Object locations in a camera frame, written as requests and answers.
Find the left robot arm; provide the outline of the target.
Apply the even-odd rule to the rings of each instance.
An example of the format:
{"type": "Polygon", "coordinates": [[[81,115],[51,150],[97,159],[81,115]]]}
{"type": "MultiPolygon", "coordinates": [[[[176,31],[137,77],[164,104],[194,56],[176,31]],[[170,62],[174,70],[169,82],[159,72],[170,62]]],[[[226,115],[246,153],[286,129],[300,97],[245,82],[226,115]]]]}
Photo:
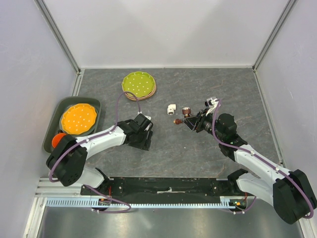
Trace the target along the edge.
{"type": "Polygon", "coordinates": [[[138,113],[134,119],[116,122],[106,130],[88,136],[65,135],[47,159],[50,182],[63,186],[75,183],[88,185],[98,194],[107,193],[106,175],[98,168],[90,168],[86,161],[109,148],[128,145],[148,151],[151,146],[153,123],[150,116],[138,113]]]}

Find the second white elbow fitting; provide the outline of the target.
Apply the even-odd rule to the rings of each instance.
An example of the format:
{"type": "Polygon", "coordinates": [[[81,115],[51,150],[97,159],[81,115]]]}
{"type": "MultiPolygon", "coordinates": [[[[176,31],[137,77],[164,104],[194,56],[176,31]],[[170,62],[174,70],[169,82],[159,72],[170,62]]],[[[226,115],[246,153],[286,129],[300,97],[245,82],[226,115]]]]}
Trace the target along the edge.
{"type": "Polygon", "coordinates": [[[167,106],[167,114],[168,115],[173,115],[173,114],[175,114],[175,111],[176,111],[176,104],[169,104],[168,106],[167,106]]]}

